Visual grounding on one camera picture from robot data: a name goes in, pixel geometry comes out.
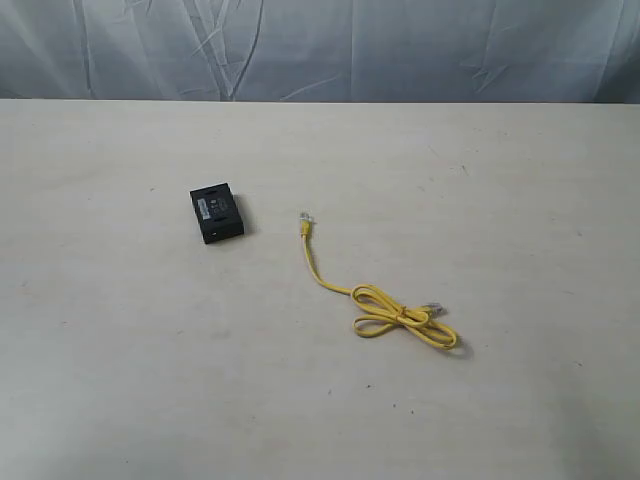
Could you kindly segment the small black box device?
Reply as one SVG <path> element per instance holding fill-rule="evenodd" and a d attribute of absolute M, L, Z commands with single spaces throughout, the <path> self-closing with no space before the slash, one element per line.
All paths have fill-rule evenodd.
<path fill-rule="evenodd" d="M 190 198 L 205 244 L 245 233 L 239 208 L 227 183 L 192 190 Z"/>

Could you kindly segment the grey backdrop cloth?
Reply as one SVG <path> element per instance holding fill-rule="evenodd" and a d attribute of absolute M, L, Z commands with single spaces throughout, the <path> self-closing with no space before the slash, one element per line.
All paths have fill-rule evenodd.
<path fill-rule="evenodd" d="M 5 1 L 5 98 L 639 100 L 635 1 Z"/>

